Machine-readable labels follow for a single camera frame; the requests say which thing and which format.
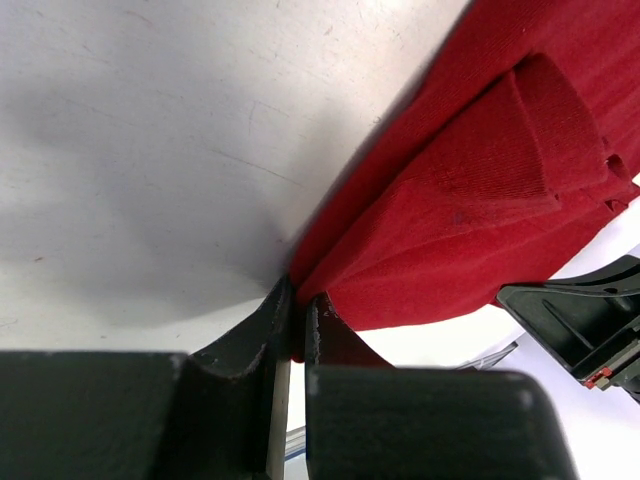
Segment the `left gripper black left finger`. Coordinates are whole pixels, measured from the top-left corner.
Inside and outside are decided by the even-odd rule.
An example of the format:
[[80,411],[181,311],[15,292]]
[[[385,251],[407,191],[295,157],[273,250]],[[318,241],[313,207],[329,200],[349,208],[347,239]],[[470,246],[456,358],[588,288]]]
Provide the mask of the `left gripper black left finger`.
[[5,479],[280,479],[293,290],[193,354],[5,351]]

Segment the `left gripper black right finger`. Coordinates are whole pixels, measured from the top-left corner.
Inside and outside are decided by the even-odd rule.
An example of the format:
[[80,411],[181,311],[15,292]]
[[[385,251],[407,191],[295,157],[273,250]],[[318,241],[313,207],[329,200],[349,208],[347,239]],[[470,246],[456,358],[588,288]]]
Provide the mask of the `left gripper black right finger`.
[[399,368],[326,295],[306,313],[306,460],[313,479],[572,479],[554,408],[511,371]]

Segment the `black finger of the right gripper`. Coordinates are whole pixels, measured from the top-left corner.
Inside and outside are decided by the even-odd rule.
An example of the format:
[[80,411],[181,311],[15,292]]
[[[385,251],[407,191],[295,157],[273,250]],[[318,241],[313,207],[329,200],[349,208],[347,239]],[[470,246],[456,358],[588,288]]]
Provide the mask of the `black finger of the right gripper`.
[[637,257],[578,277],[505,285],[496,300],[584,387],[639,399]]

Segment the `dark red t-shirt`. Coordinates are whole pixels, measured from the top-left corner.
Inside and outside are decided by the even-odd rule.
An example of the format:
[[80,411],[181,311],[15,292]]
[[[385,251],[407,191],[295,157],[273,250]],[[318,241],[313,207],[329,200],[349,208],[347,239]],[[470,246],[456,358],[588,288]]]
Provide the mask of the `dark red t-shirt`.
[[639,195],[639,5],[475,1],[290,266],[354,330],[549,279]]

